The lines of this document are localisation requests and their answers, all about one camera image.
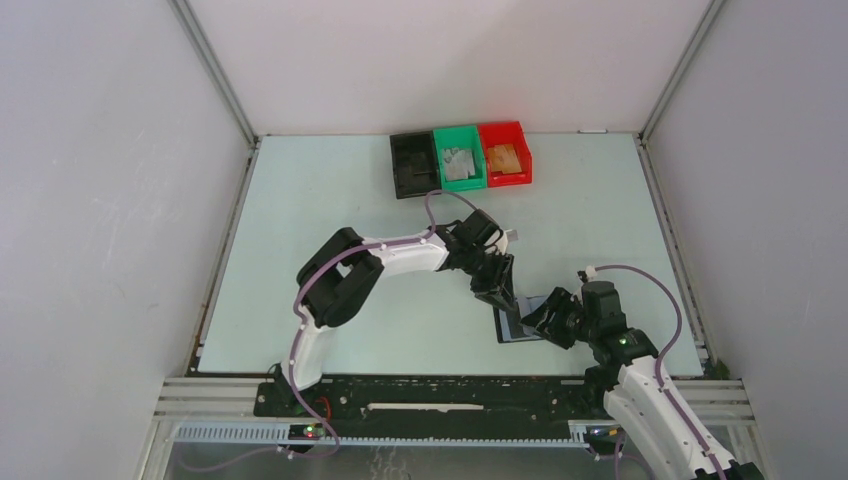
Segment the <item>black leather card holder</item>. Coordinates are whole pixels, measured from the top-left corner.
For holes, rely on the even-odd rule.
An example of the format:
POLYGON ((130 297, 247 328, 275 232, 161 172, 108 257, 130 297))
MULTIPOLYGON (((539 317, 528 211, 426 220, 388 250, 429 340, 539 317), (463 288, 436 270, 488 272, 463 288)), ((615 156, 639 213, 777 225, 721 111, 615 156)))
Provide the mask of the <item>black leather card holder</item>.
POLYGON ((534 334, 532 328, 522 323, 522 319, 533 313, 545 300, 545 296, 519 296, 517 298, 517 305, 519 307, 517 313, 510 313, 494 308, 494 325, 497 342, 499 344, 509 344, 541 341, 541 338, 534 334))

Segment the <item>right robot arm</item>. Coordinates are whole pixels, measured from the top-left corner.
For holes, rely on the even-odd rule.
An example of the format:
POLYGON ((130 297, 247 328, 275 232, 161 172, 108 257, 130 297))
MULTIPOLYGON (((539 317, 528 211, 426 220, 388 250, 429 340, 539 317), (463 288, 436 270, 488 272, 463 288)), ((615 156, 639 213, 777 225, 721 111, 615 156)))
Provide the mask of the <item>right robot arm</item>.
POLYGON ((584 374, 581 402, 596 418, 610 416, 658 479, 761 479, 697 418, 647 337, 628 325, 613 283, 589 281, 578 294, 557 287, 521 320, 534 335, 563 349, 587 344, 597 364, 584 374))

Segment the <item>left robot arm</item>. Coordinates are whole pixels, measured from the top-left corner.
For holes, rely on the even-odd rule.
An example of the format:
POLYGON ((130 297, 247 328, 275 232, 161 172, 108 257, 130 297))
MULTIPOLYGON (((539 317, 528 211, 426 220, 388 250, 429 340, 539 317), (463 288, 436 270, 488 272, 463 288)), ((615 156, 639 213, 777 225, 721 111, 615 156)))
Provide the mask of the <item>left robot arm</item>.
POLYGON ((508 240, 496 234, 489 245, 452 226, 427 228, 395 238, 337 231, 298 273, 293 313, 299 324, 283 361, 286 382, 277 402, 292 416, 304 416, 316 403, 313 387, 323 375, 335 330, 361 310, 379 280, 414 272, 460 270, 470 277, 474 297, 501 310, 515 310, 514 256, 508 240))

